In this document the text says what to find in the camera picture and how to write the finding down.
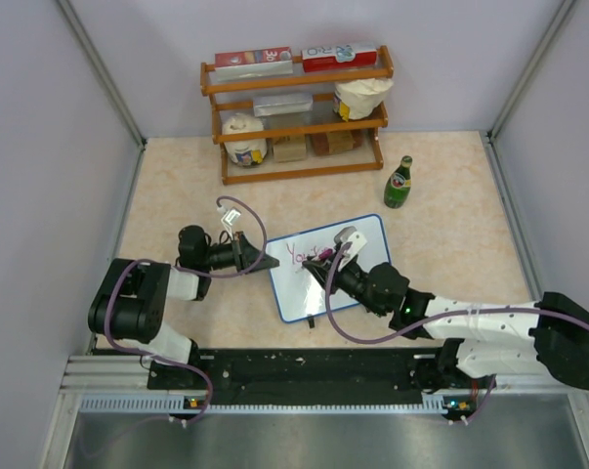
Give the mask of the magenta capped whiteboard marker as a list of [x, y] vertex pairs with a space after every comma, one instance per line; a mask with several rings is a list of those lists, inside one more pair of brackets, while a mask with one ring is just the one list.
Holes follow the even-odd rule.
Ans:
[[320, 260], [323, 260], [323, 259], [326, 259], [326, 258], [330, 257], [332, 254], [333, 254], [333, 250], [332, 250], [331, 248], [326, 248], [326, 249], [324, 249], [323, 251], [321, 251], [321, 252], [320, 252], [320, 253], [317, 255], [317, 257], [318, 257]]

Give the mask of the blue framed whiteboard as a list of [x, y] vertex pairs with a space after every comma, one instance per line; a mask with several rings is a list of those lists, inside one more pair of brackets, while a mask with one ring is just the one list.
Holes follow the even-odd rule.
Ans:
[[275, 302], [286, 323], [307, 320], [325, 313], [324, 291], [313, 276], [302, 267], [309, 256], [335, 246], [334, 236], [353, 226], [366, 238], [357, 262], [369, 271], [377, 264], [390, 262], [385, 227], [377, 214], [367, 214], [268, 241], [266, 254], [279, 261], [269, 270]]

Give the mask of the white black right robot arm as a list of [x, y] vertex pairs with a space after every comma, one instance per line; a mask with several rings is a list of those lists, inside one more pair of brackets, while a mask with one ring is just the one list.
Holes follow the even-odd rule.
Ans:
[[302, 267], [330, 297], [344, 292], [411, 340], [441, 340], [437, 372], [451, 387], [470, 377], [549, 375], [589, 391], [589, 312], [559, 292], [536, 302], [480, 305], [418, 291], [389, 263], [369, 271], [356, 261], [308, 258]]

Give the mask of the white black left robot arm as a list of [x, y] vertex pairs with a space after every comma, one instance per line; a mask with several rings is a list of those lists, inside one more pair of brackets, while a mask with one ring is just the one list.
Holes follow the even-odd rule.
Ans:
[[182, 387], [192, 387], [202, 378], [203, 365], [191, 355], [193, 340], [175, 331], [163, 319], [168, 299], [201, 301], [211, 279], [196, 271], [212, 273], [234, 268], [254, 273], [279, 266], [279, 261], [262, 254], [242, 232], [221, 233], [217, 243], [199, 226], [190, 225], [179, 232], [178, 259], [166, 263], [141, 263], [124, 278], [113, 304], [109, 332], [128, 348], [145, 351], [149, 356], [170, 360], [169, 375]]

